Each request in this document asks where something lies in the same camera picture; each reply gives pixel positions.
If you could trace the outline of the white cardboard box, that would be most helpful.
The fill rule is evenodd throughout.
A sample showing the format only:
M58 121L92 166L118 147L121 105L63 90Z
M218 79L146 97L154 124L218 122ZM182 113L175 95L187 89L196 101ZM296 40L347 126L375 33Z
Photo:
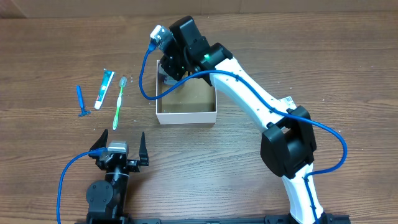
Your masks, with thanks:
M160 124L214 124L218 114L216 89L192 78L155 101Z

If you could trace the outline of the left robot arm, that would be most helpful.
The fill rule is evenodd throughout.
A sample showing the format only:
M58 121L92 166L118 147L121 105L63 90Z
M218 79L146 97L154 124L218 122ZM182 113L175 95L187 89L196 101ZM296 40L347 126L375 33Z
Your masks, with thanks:
M127 187L131 172L139 172L141 166L149 165L145 134L142 133L139 158L129 159L126 141L107 143L108 130L90 148L90 157L100 170L105 171L104 180L93 182L86 191L89 209L87 223L133 223L124 211Z

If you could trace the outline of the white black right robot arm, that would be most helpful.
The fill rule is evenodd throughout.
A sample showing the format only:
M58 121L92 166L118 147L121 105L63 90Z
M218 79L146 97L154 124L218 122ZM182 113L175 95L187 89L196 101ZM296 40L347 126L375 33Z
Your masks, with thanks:
M240 66L222 44L210 45L193 17L170 27L157 26L150 34L151 49L163 53L160 65L178 86L202 78L228 95L257 124L262 133L260 154L268 169L282 179L290 203L283 217L288 223L324 223L326 214L313 183L317 145L309 112L291 108L270 95Z

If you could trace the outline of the green white soap box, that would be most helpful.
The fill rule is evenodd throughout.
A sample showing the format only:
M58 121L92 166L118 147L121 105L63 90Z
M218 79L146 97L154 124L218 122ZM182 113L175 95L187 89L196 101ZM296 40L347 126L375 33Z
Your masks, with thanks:
M287 105L294 105L294 101L291 96L286 96L285 98L281 98L279 101Z

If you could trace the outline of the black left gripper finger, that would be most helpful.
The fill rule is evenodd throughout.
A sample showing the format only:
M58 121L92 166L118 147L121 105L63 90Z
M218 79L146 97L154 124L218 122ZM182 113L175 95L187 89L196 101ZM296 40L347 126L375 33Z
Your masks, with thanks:
M89 156L91 158L99 158L103 152L103 149L106 147L106 143L108 140L108 129L105 129L99 139L92 145L89 150Z
M139 147L139 164L141 166L149 166L149 155L146 148L145 132L141 135L140 147Z

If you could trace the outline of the clear soap bottle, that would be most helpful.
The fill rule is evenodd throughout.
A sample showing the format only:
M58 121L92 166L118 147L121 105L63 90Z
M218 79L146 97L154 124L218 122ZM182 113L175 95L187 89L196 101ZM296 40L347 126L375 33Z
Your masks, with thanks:
M158 73L158 80L163 84L172 86L177 83L175 79L173 79L170 75L168 75L165 72L165 70L161 67L161 64L159 64L157 67L157 73Z

